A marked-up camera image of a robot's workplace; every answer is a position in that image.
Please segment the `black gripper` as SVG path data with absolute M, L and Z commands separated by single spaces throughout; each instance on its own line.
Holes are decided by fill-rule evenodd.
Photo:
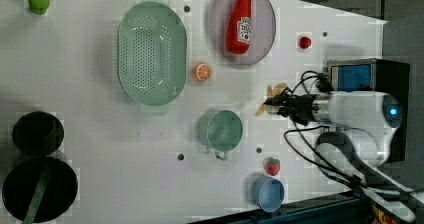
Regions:
M 314 95 L 302 95 L 302 96 L 275 96 L 268 98 L 264 104 L 270 106 L 281 106 L 279 107 L 267 107 L 266 112 L 270 115 L 280 115 L 291 119 L 295 123 L 301 125 L 308 125 L 310 122 L 314 122 L 313 117 L 313 101 Z

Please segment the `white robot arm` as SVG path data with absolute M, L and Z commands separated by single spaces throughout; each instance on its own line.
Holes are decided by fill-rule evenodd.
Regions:
M 393 96 L 374 91 L 333 91 L 294 95 L 284 90 L 264 102 L 265 111 L 323 131 L 310 145 L 316 165 L 328 178 L 366 197 L 399 224 L 423 224 L 423 192 L 383 173 L 391 143 L 402 124 L 402 109 Z

